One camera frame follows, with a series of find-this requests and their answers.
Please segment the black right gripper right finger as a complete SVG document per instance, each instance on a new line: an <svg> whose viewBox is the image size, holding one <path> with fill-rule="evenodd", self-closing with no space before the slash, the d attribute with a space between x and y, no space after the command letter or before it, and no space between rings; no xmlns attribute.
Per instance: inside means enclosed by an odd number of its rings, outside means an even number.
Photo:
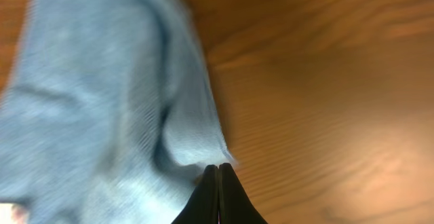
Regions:
<svg viewBox="0 0 434 224"><path fill-rule="evenodd" d="M219 165L220 224L267 224L254 208L229 163Z"/></svg>

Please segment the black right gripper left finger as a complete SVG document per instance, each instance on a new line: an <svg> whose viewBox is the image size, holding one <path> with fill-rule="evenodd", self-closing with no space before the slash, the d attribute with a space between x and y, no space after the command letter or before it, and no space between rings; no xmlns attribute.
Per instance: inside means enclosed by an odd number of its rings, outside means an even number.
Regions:
<svg viewBox="0 0 434 224"><path fill-rule="evenodd" d="M172 224L219 224L218 168L205 168L199 184Z"/></svg>

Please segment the blue microfiber cloth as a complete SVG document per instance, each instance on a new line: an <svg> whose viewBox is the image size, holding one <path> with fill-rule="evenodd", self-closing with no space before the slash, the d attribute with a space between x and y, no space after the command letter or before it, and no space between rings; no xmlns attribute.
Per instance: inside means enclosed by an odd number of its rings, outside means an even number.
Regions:
<svg viewBox="0 0 434 224"><path fill-rule="evenodd" d="M170 223L231 162L182 0L32 0L1 105L1 200L31 223Z"/></svg>

